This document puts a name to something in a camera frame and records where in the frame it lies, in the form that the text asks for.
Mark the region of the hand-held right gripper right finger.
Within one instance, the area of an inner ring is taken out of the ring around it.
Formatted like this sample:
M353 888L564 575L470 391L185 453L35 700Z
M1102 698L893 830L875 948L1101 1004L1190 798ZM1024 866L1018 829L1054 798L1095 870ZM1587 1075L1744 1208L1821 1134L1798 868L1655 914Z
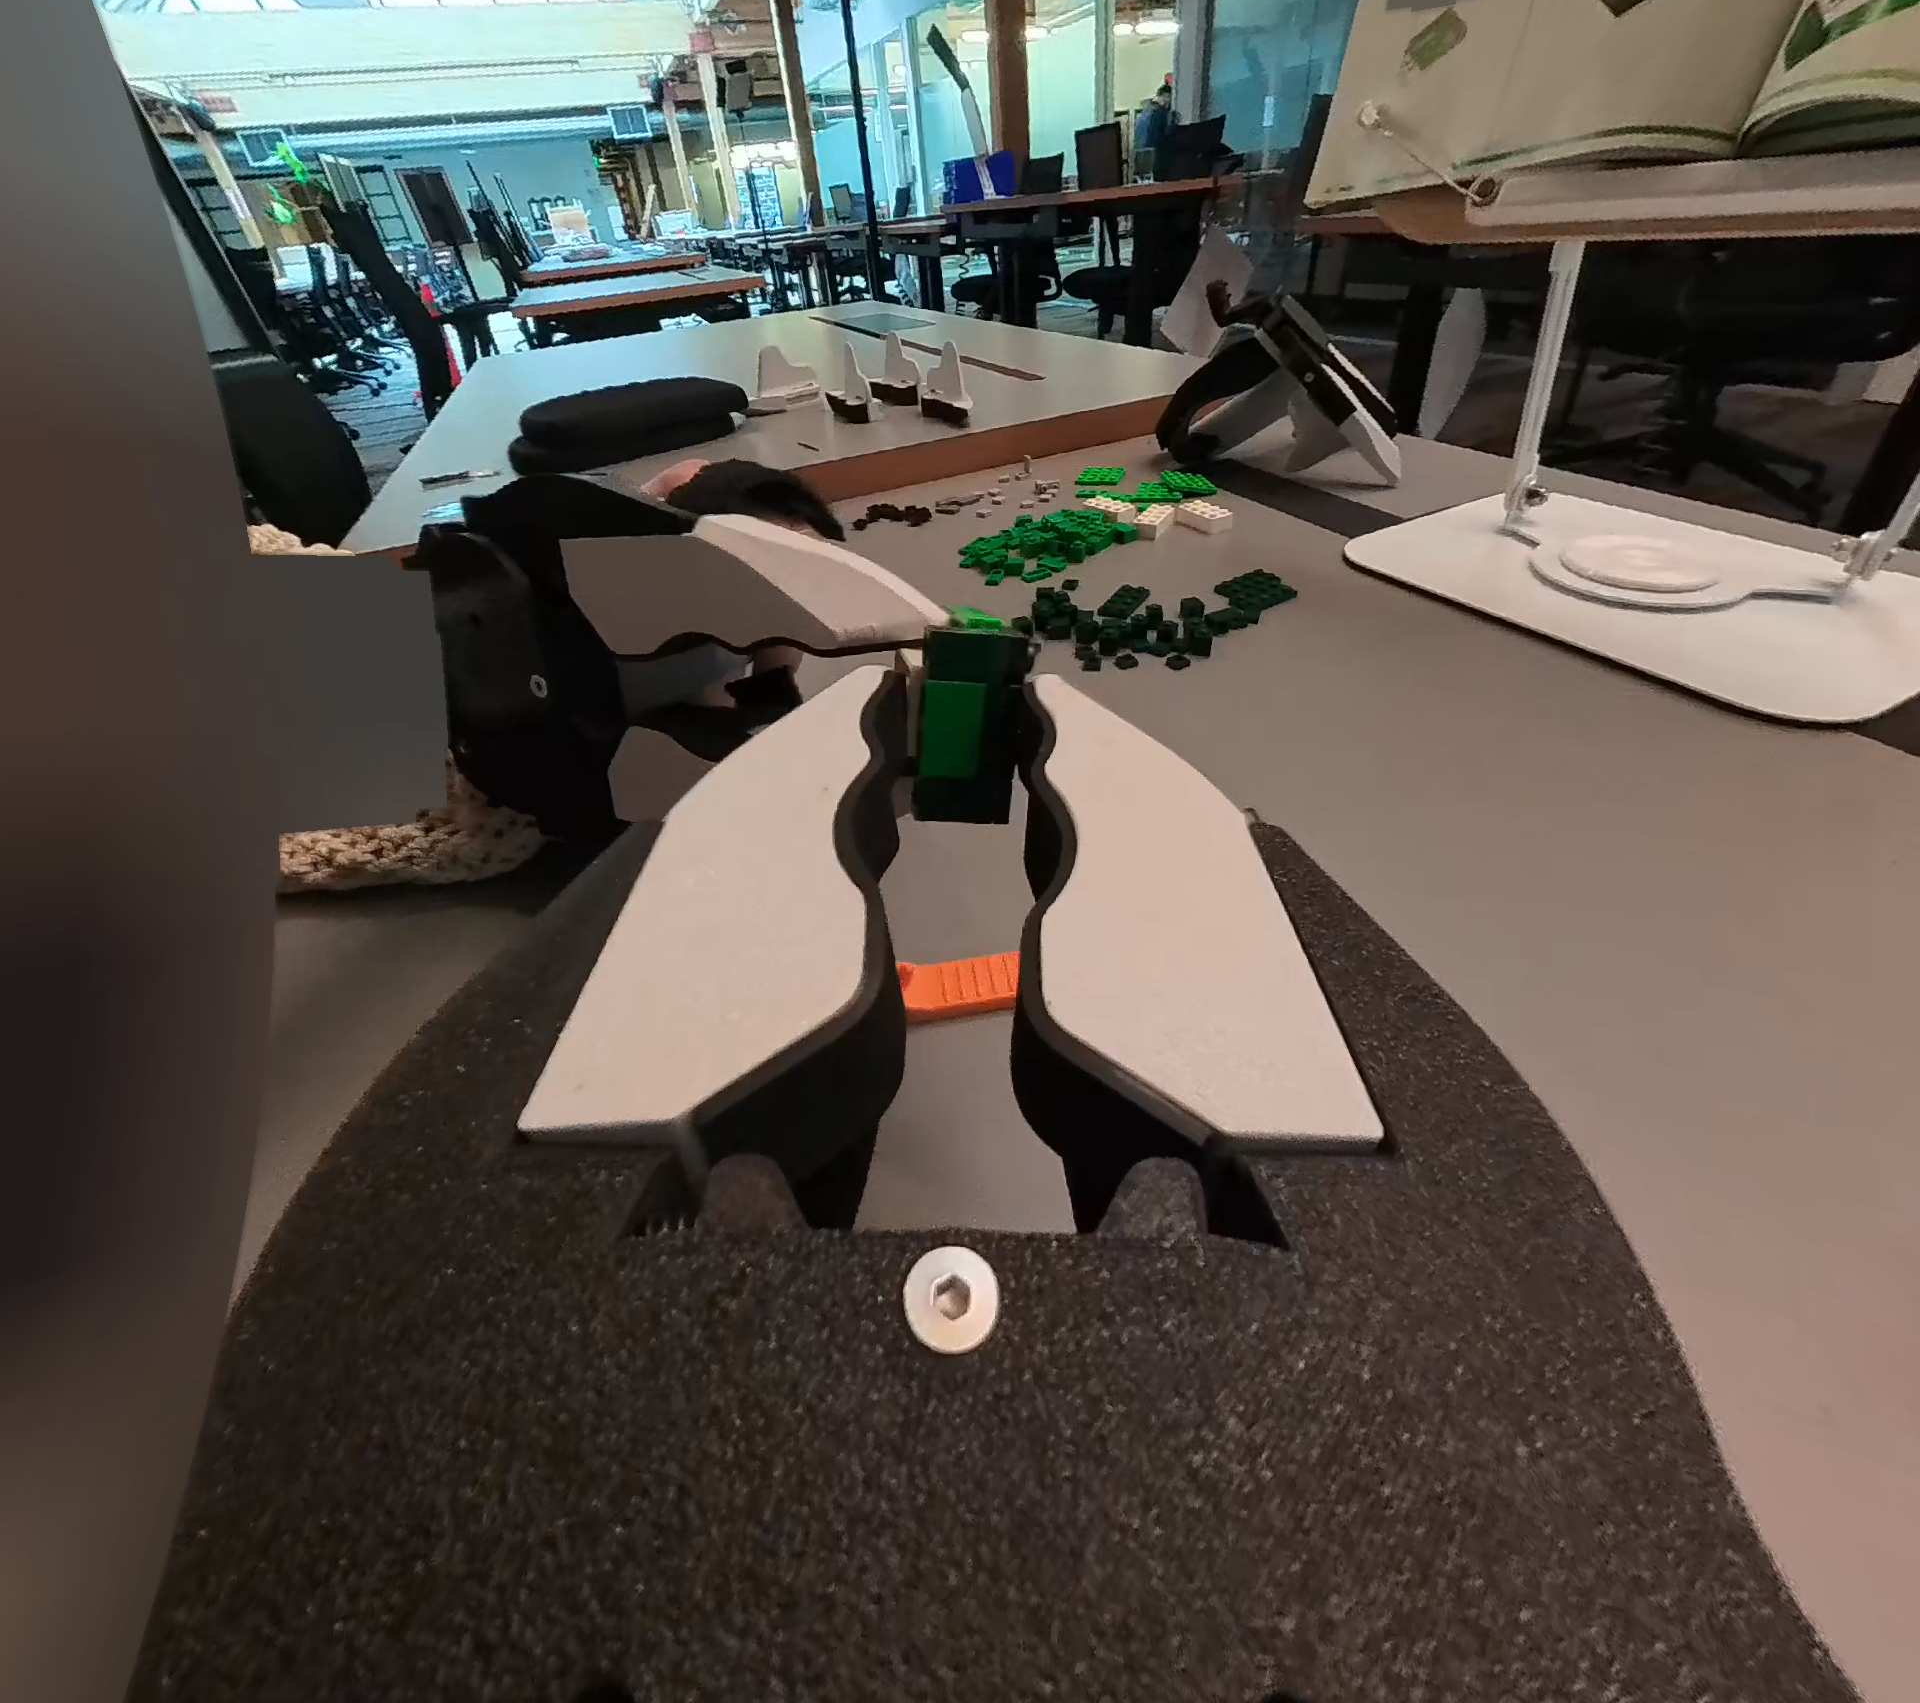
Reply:
M1256 1166L1372 1156L1385 1124L1244 809L1063 675L1022 693L1011 1086L1093 1233L1183 1168L1208 1231L1285 1238Z

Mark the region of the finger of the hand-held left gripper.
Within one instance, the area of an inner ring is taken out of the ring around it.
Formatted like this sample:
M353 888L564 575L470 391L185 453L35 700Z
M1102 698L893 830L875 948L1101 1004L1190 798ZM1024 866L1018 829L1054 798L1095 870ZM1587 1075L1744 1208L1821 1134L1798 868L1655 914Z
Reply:
M691 648L620 659L627 727L611 755L611 805L621 822L659 822L707 772L800 705L798 648Z
M863 655L949 621L945 607L847 545L738 514L679 534L562 539L561 559L573 607L616 659L697 643Z

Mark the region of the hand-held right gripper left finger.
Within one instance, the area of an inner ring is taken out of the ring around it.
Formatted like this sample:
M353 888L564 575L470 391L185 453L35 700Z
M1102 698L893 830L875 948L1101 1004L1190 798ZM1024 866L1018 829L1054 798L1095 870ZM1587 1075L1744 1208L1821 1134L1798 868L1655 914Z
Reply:
M768 1157L809 1224L854 1224L904 1075L881 877L906 682L859 666L720 759L659 823L516 1132L648 1145L700 1188Z

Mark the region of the green lego assembly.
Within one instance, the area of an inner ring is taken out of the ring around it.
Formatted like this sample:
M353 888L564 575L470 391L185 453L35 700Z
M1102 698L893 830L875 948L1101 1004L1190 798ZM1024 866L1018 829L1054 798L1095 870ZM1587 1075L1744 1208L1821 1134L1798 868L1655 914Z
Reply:
M922 641L911 691L908 809L924 823L1004 825L1020 764L1033 634L959 607Z

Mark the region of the scattered small grey lego pieces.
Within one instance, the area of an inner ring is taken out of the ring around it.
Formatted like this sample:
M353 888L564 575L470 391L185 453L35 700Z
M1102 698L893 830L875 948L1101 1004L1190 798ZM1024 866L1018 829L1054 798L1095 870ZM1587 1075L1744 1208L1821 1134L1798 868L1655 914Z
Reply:
M934 516L992 518L997 512L1045 511L1061 493L1061 480L1031 461L1017 468L988 471L974 489L958 489L931 502Z

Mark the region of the pile of bright green lego pieces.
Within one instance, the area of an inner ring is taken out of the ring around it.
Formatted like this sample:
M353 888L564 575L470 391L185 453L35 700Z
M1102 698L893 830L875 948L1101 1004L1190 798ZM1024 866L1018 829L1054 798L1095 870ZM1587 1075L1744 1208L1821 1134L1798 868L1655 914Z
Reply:
M1038 518L1020 516L993 534L974 537L959 546L956 561L986 586L1045 582L1108 548L1136 541L1129 521L1063 509Z

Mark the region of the pile of dark green lego pieces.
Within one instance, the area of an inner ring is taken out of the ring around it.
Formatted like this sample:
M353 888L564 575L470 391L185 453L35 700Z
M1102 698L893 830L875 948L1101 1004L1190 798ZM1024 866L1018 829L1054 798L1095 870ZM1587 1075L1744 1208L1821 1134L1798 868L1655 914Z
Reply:
M1185 671L1233 634L1251 630L1263 614L1288 607L1297 591L1269 570L1245 570L1211 587L1161 602L1145 586L1117 586L1101 602L1081 598L1077 579L1038 586L1008 630L1034 645L1061 645L1083 671L1129 671L1158 661Z

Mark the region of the orange brick separator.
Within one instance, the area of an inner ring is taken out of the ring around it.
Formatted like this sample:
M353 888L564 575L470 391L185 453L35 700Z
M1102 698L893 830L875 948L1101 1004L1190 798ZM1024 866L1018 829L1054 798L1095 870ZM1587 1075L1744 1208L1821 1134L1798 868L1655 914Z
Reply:
M899 959L893 970L908 1025L1011 1011L1020 991L1017 950L941 961Z

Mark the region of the grey desk with wooden edge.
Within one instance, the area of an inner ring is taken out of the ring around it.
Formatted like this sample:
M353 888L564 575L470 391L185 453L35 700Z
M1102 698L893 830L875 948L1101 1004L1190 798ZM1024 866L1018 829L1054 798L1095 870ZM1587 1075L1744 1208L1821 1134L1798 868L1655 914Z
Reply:
M863 300L834 312L691 325L484 359L400 457L341 545L355 555L409 552L437 500L509 482L507 444L521 409L537 398L664 375L709 375L752 391L757 346L766 344L782 346L818 375L822 387L831 387L840 344L856 346L859 366L874 371L882 350L874 323L881 323L881 309ZM970 427L945 427L924 418L913 405L884 403L875 405L870 427L854 427L832 418L827 402L815 398L781 414L745 418L729 439L705 450L798 470L825 500L890 495L1008 470L1022 457L1040 461L1149 437L1165 398L1188 369L1169 350L1120 346L958 314L924 312L918 328L899 335L924 364L933 364L945 341L959 346L974 394ZM496 468L500 475L444 489L421 489L416 482L462 468Z

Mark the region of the idle hand-held gripper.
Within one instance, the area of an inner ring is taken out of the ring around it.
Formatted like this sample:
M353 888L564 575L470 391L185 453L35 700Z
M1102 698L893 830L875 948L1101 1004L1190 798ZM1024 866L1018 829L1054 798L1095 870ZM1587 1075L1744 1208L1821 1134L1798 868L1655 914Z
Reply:
M1245 250L1210 230L1161 323L1161 339L1188 361L1156 423L1176 466L1199 470L1290 428L1285 475L1353 457L1360 480L1394 487L1403 464L1388 398L1308 316L1297 298L1251 291Z

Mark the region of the white book stand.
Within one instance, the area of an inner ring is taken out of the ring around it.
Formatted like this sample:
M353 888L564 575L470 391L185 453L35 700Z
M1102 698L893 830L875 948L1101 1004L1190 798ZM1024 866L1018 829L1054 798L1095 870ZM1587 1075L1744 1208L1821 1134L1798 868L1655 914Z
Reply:
M1918 584L1896 568L1914 471L1882 525L1830 555L1542 484L1548 394L1589 239L1916 234L1914 146L1430 182L1369 210L1422 246L1548 241L1551 259L1505 489L1349 539L1353 570L1773 721L1851 727L1916 698Z

